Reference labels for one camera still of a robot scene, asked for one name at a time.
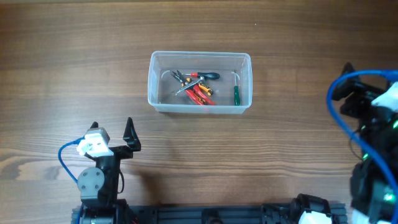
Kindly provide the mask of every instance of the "wooden table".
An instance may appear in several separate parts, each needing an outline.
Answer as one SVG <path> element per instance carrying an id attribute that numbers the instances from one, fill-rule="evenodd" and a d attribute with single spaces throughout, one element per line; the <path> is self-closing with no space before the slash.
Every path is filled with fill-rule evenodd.
<path id="1" fill-rule="evenodd" d="M 0 6 L 0 222 L 69 223 L 80 192 L 61 145 L 93 121 L 124 144 L 131 205 L 259 205 L 299 193 L 349 203 L 357 159 L 325 94 L 345 62 L 397 68 L 396 1 L 177 1 Z M 147 102 L 156 50 L 246 52 L 241 116 L 162 114 Z M 63 153 L 75 175 L 94 165 Z"/>

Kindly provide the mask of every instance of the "red-handled pliers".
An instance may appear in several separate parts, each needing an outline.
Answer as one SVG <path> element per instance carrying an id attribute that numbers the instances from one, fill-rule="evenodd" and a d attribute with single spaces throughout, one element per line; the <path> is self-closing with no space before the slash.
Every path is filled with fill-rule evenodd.
<path id="1" fill-rule="evenodd" d="M 192 82 L 190 78 L 184 78 L 180 71 L 177 70 L 177 73 L 172 72 L 171 74 L 177 81 L 179 81 L 182 86 L 185 86 Z M 192 88 L 186 89 L 185 93 L 193 100 L 197 105 L 216 105 L 211 99 L 209 99 L 205 94 L 200 91 L 198 85 L 193 86 Z"/>

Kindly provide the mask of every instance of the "cable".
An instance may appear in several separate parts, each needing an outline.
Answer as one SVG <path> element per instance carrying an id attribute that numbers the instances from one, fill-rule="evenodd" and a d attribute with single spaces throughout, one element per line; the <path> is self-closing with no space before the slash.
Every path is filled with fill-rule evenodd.
<path id="1" fill-rule="evenodd" d="M 123 176 L 122 171 L 120 171 L 120 176 L 122 177 L 122 190 L 120 192 L 118 192 L 118 194 L 122 193 L 124 190 L 124 176 Z"/>
<path id="2" fill-rule="evenodd" d="M 77 213 L 76 224 L 80 224 L 80 215 L 82 210 L 83 210 L 83 204 L 80 206 L 79 212 Z"/>
<path id="3" fill-rule="evenodd" d="M 79 144 L 80 141 L 81 141 L 82 139 L 84 139 L 84 137 L 83 137 L 83 138 L 76 139 L 76 140 L 74 140 L 74 141 L 72 141 L 72 142 L 68 142 L 68 143 L 64 144 L 64 145 L 60 148 L 60 150 L 58 151 L 58 160 L 60 161 L 62 167 L 68 172 L 69 176 L 75 181 L 76 184 L 77 184 L 77 179 L 76 179 L 76 177 L 70 172 L 70 170 L 67 168 L 67 166 L 63 163 L 62 158 L 61 158 L 61 152 L 62 152 L 63 149 L 65 149 L 65 148 L 68 147 L 68 146 L 71 146 L 71 145 L 73 145 L 73 144 Z"/>
<path id="4" fill-rule="evenodd" d="M 359 160 L 362 160 L 362 158 L 354 151 L 353 145 L 352 145 L 352 143 L 351 143 L 352 140 L 353 140 L 353 137 L 351 136 L 350 139 L 349 139 L 349 141 L 348 141 L 349 150 L 353 153 L 353 155 L 354 155 L 355 157 L 357 157 Z"/>
<path id="5" fill-rule="evenodd" d="M 394 195 L 398 195 L 397 181 L 396 181 L 394 175 L 392 174 L 390 168 L 384 161 L 384 159 L 368 143 L 366 143 L 365 141 L 360 139 L 357 135 L 355 135 L 353 130 L 351 130 L 351 128 L 349 128 L 349 126 L 343 121 L 343 118 L 333 108 L 331 98 L 332 98 L 332 94 L 333 94 L 333 91 L 335 90 L 336 86 L 348 78 L 358 77 L 360 75 L 379 75 L 379 76 L 384 77 L 390 81 L 398 80 L 398 71 L 394 71 L 394 70 L 362 70 L 362 71 L 357 71 L 357 72 L 343 75 L 343 76 L 339 77 L 338 79 L 336 79 L 329 87 L 328 94 L 326 96 L 326 103 L 328 106 L 328 110 L 329 110 L 332 118 L 343 129 L 343 131 L 346 134 L 348 134 L 348 136 L 351 136 L 353 138 L 353 140 L 361 147 L 361 149 L 363 149 L 365 152 L 367 152 L 369 154 L 369 156 L 372 159 L 374 159 L 377 166 L 383 172 L 384 177 L 387 179 L 388 183 L 391 185 L 391 187 L 394 191 Z M 392 216 L 391 223 L 395 224 L 395 223 L 397 223 L 397 221 L 398 221 L 398 206 L 397 206 L 397 204 L 395 204 L 394 214 Z"/>

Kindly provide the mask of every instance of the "clear plastic container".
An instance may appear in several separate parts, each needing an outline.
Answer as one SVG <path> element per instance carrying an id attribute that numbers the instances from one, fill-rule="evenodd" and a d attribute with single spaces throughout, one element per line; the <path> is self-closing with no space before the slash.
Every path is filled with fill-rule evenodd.
<path id="1" fill-rule="evenodd" d="M 214 94 L 208 97 L 216 103 L 216 106 L 196 105 L 184 91 L 175 96 L 181 88 L 181 83 L 174 79 L 170 72 L 177 70 L 183 74 L 219 73 L 219 79 L 206 80 L 205 83 L 214 91 Z M 239 78 L 236 77 L 236 83 L 239 87 L 240 106 L 234 105 L 234 71 L 239 75 Z M 148 102 L 157 111 L 241 114 L 251 106 L 252 94 L 252 70 L 248 54 L 156 51 L 150 59 Z"/>

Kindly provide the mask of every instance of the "red screwdriver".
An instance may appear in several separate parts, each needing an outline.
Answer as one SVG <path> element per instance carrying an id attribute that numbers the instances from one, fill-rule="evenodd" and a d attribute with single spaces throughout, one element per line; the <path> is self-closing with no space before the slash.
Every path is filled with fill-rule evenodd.
<path id="1" fill-rule="evenodd" d="M 216 80 L 220 78 L 219 73 L 215 72 L 195 72 L 191 74 L 185 74 L 185 75 L 190 75 L 195 78 L 200 78 L 200 77 L 205 77 L 205 79 L 211 79 L 211 80 Z"/>

